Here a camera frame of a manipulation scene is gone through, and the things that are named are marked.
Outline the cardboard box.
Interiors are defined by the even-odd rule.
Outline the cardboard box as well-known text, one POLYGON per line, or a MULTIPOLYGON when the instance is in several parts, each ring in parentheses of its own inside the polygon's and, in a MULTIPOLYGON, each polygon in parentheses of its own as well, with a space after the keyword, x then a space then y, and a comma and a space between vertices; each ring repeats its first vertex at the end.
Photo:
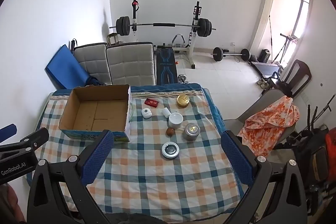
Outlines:
POLYGON ((72 139, 96 139, 109 130, 117 142, 130 141, 129 85, 75 88, 68 97, 59 129, 72 139))

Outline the silver round tin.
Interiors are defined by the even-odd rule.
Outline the silver round tin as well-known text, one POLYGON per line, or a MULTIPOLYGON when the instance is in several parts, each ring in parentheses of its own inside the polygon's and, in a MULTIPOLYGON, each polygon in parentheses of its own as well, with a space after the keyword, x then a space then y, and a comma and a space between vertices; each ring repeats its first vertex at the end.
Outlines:
POLYGON ((188 141, 194 141, 200 134, 200 127, 195 123, 188 123, 185 126, 183 136, 188 141))

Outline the white rounded square case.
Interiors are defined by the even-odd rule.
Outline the white rounded square case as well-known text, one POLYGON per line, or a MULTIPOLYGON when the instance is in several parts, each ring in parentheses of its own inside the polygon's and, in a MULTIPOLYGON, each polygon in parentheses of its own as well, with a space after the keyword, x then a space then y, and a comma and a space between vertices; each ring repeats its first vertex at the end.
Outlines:
POLYGON ((143 116, 144 119, 149 119, 152 117, 152 112, 150 110, 150 108, 144 108, 141 110, 141 114, 143 116))

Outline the white black lid jar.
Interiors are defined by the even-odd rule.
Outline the white black lid jar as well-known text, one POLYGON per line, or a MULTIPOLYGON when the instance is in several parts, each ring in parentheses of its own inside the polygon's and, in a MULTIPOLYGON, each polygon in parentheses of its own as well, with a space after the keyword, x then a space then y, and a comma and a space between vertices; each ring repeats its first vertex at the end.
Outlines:
POLYGON ((173 141, 168 141, 162 145, 161 154, 166 159, 175 159, 179 155, 179 146, 173 141))

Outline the brown walnut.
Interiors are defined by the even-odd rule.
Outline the brown walnut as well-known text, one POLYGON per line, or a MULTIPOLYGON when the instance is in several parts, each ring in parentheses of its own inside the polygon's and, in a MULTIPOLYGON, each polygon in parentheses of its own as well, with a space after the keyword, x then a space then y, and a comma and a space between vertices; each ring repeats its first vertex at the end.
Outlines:
POLYGON ((169 137, 172 137, 173 135, 175 135, 175 129, 174 128, 168 128, 166 130, 166 135, 169 137))

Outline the red small box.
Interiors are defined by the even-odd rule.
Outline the red small box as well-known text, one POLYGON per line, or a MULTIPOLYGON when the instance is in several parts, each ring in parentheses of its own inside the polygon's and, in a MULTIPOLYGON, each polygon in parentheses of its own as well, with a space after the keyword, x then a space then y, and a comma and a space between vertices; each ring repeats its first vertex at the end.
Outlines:
POLYGON ((159 102, 150 98, 147 98, 144 102, 145 105, 150 106, 150 107, 157 107, 159 102))

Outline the white round jar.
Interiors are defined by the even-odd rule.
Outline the white round jar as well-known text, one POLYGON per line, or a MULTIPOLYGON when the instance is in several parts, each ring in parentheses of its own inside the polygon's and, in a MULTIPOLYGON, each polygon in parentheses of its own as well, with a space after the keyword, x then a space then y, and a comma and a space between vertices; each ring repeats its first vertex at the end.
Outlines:
POLYGON ((170 128, 180 128, 183 123, 183 115, 180 113, 171 113, 168 118, 168 124, 170 128))

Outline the gold round tin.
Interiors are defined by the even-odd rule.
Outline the gold round tin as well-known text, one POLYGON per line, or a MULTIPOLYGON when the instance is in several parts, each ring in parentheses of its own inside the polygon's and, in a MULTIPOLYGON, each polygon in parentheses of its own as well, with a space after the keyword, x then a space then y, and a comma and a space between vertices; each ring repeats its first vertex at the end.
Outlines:
POLYGON ((178 97, 177 97, 177 105, 179 107, 187 107, 190 103, 190 98, 188 95, 186 94, 180 94, 178 97))

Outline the small white cylinder bottle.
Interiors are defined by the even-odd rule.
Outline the small white cylinder bottle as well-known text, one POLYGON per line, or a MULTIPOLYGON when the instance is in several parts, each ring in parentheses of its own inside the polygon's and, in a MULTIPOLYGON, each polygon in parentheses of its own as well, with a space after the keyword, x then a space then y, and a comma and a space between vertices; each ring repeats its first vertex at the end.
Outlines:
POLYGON ((169 118, 169 116, 171 115, 171 112, 170 112, 170 110, 168 108, 165 107, 162 110, 162 114, 165 116, 165 118, 169 118))

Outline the black orange bag pile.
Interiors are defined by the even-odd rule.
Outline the black orange bag pile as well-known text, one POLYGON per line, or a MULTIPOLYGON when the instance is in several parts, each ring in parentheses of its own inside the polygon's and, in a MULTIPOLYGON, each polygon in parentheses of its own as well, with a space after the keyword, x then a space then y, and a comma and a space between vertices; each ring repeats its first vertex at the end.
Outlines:
POLYGON ((308 216, 314 216, 323 201, 335 195, 335 131, 325 124, 314 125, 326 111, 332 111, 330 104, 334 98, 321 111, 315 108, 313 115, 308 106, 307 126, 274 147, 291 149, 294 153, 305 189, 308 216))

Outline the orange white cloth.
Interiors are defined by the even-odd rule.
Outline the orange white cloth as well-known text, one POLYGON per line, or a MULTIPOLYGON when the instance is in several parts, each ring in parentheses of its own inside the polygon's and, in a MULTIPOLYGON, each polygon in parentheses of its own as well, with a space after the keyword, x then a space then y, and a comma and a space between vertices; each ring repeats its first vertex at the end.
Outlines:
POLYGON ((267 157, 285 130, 293 126, 299 117, 299 109, 293 104, 293 99, 282 96, 247 118, 238 136, 255 156, 267 157))

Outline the blue folded mat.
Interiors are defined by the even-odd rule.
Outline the blue folded mat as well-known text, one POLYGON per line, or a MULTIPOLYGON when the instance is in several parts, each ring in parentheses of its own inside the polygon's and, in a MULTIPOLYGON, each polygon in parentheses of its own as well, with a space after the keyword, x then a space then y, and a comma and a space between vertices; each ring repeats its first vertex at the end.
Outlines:
POLYGON ((103 86, 96 77, 91 76, 75 59, 66 45, 63 45, 46 66, 46 72, 62 89, 73 89, 87 85, 103 86))

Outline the grey chair under cloth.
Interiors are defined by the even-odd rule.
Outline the grey chair under cloth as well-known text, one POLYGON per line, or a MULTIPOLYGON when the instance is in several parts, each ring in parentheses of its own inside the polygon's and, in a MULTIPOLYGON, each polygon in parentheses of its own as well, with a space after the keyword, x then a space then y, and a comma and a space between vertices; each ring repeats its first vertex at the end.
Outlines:
MULTIPOLYGON (((244 122, 250 116, 264 110, 270 104, 279 100, 282 96, 285 96, 279 90, 270 90, 262 95, 251 107, 249 107, 243 114, 241 114, 238 118, 235 119, 226 119, 224 120, 224 124, 226 126, 226 131, 223 133, 223 143, 228 145, 228 147, 232 148, 235 145, 235 141, 238 140, 238 133, 244 126, 244 122)), ((295 124, 290 128, 287 128, 285 132, 280 137, 279 141, 276 143, 280 144, 286 137, 289 136, 290 133, 293 132, 295 128, 295 124)))

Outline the grey cushioned chair left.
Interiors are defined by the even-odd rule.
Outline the grey cushioned chair left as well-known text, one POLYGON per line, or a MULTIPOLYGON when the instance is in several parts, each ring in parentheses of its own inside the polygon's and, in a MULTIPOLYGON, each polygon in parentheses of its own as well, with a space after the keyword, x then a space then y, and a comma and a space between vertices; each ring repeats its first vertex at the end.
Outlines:
POLYGON ((76 47, 73 55, 92 77, 95 77, 101 83, 109 85, 112 84, 112 79, 106 49, 107 43, 87 44, 76 47))

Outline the grey cushioned chair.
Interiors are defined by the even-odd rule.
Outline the grey cushioned chair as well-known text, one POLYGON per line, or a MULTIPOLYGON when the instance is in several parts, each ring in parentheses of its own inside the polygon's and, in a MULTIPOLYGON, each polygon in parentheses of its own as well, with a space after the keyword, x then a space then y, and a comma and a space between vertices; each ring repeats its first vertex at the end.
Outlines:
POLYGON ((92 77, 95 77, 101 83, 109 85, 112 84, 112 79, 106 49, 107 43, 87 44, 76 47, 73 55, 92 77))
POLYGON ((112 84, 155 85, 154 46, 151 42, 108 47, 106 57, 112 84))

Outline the plaid tablecloth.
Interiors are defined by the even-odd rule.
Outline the plaid tablecloth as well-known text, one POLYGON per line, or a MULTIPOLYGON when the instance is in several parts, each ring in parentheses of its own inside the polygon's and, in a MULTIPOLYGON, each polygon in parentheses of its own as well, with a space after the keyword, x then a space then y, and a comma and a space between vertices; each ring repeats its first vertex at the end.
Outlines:
MULTIPOLYGON (((36 151, 38 159, 50 163, 78 155, 93 140, 72 139, 59 129, 71 90, 51 93, 39 117, 38 128, 49 131, 49 141, 36 151)), ((117 142, 88 190, 105 213, 142 213, 167 223, 201 221, 232 213, 243 196, 242 184, 221 145, 226 128, 210 95, 199 84, 130 86, 130 141, 117 142), (190 98, 187 107, 177 97, 190 98), (144 104, 147 98, 158 106, 144 104), (183 123, 169 137, 164 108, 183 115, 183 123), (141 110, 150 108, 144 119, 141 110), (184 138, 188 123, 200 127, 194 141, 184 138), (179 146, 175 159, 161 154, 162 145, 179 146)))

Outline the pair of shoes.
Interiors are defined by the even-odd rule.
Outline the pair of shoes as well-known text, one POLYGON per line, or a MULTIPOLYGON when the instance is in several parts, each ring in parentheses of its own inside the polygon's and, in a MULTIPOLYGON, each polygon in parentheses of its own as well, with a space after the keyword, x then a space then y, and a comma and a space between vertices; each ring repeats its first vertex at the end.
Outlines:
POLYGON ((268 83, 268 81, 266 80, 266 79, 259 79, 258 81, 257 81, 257 85, 260 87, 260 88, 262 88, 262 89, 267 89, 268 88, 268 86, 269 86, 269 83, 268 83))

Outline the dark wooden chair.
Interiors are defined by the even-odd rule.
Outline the dark wooden chair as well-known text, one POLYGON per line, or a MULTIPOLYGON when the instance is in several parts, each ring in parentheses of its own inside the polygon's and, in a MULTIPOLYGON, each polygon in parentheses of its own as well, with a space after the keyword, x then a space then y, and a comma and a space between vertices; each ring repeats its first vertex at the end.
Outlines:
POLYGON ((312 78, 308 65, 301 61, 295 60, 288 71, 286 77, 281 80, 278 74, 272 74, 268 79, 268 88, 266 90, 280 90, 287 97, 295 98, 299 95, 312 78))

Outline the grey cushioned chair right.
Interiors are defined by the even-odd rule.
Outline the grey cushioned chair right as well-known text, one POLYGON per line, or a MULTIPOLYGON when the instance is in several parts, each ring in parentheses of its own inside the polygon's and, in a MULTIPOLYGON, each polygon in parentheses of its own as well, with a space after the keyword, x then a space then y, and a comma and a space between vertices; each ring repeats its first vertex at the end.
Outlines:
POLYGON ((108 47, 106 57, 112 84, 155 85, 154 46, 151 42, 108 47))

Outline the black treadmill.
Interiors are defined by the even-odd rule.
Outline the black treadmill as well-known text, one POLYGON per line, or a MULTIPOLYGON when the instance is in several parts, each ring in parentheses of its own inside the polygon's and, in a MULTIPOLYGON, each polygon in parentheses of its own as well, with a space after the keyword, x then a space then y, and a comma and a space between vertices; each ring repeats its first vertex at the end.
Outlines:
POLYGON ((282 73, 282 67, 277 64, 271 63, 260 63, 260 62, 250 62, 252 67, 257 71, 257 73, 265 79, 275 76, 279 76, 282 73))

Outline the black blue sit-up bench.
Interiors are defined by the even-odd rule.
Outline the black blue sit-up bench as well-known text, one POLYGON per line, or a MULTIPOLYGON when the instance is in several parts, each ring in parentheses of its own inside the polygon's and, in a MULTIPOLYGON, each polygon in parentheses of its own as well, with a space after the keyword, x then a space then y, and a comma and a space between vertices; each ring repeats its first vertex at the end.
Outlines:
POLYGON ((177 84, 178 75, 172 48, 158 47, 156 50, 156 84, 177 84))

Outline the barbell on floor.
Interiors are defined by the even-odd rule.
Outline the barbell on floor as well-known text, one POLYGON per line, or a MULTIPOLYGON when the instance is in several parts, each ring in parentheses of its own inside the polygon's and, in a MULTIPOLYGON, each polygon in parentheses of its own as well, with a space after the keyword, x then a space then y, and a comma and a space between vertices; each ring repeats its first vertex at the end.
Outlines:
POLYGON ((226 56, 240 56, 243 61, 248 61, 251 56, 247 49, 242 49, 240 53, 232 53, 229 50, 225 50, 219 47, 214 48, 211 55, 216 62, 222 61, 226 56))

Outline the white squat rack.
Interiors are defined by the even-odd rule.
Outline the white squat rack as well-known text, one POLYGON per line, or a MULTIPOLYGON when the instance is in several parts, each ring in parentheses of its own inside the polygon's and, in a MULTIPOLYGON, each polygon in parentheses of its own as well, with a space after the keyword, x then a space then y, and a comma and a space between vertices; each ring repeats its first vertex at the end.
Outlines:
POLYGON ((201 14, 202 7, 199 5, 199 1, 197 1, 197 4, 194 7, 193 10, 193 20, 192 24, 177 24, 177 23, 137 23, 137 11, 139 10, 139 2, 137 0, 133 0, 131 3, 132 9, 133 9, 133 15, 132 19, 130 20, 129 29, 132 30, 133 34, 135 35, 135 32, 137 31, 137 27, 144 27, 144 26, 151 26, 151 27, 189 27, 189 37, 187 44, 183 47, 177 47, 174 46, 175 39, 180 36, 183 37, 182 34, 177 34, 175 38, 173 38, 171 42, 171 46, 174 51, 178 52, 184 52, 187 56, 187 61, 190 64, 191 69, 195 69, 195 63, 193 61, 193 51, 195 47, 195 39, 197 37, 198 32, 198 22, 199 22, 199 16, 201 14))

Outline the barbell on rack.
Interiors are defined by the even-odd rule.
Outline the barbell on rack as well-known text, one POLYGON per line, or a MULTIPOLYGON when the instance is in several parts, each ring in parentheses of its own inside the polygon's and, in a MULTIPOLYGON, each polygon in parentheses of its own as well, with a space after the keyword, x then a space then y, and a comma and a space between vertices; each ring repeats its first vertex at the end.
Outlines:
POLYGON ((198 19, 197 25, 190 24, 176 24, 176 23, 134 23, 131 24, 130 18, 128 16, 122 16, 116 20, 115 26, 110 27, 110 29, 115 29, 116 33, 121 36, 128 36, 130 34, 130 29, 132 27, 190 27, 192 32, 196 32, 199 37, 210 36, 212 31, 216 31, 213 28, 212 23, 205 18, 198 19))

